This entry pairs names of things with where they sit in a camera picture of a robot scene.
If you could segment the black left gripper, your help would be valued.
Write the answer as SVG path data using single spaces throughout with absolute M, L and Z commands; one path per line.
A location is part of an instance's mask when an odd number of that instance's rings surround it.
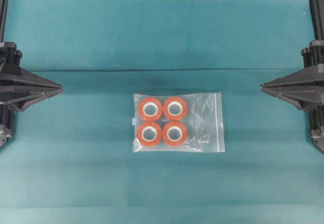
M 14 135 L 15 112 L 23 112 L 36 103 L 64 92 L 62 85 L 19 67 L 21 58 L 22 53 L 14 42 L 1 42 L 1 143 L 7 143 Z M 11 100 L 14 73 L 16 91 L 30 91 L 34 87 L 49 89 Z

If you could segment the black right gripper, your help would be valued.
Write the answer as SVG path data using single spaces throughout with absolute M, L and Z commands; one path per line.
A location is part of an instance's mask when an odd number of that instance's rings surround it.
M 309 46 L 301 51 L 301 55 L 304 69 L 262 84 L 261 91 L 294 105 L 300 111 L 308 111 L 312 142 L 323 143 L 323 40 L 311 41 Z M 312 88 L 319 102 L 311 103 L 297 99 L 271 87 Z

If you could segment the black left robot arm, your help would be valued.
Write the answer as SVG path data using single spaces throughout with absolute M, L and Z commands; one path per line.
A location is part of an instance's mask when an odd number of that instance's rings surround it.
M 15 113 L 49 99 L 64 88 L 20 67 L 22 52 L 4 41 L 8 0 L 1 0 L 1 147 L 14 135 Z

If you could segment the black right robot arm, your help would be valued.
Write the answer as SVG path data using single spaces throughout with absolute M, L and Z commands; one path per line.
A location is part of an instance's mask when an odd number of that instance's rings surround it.
M 261 91 L 306 111 L 312 143 L 323 151 L 323 0 L 309 0 L 315 40 L 303 48 L 304 69 L 261 85 Z

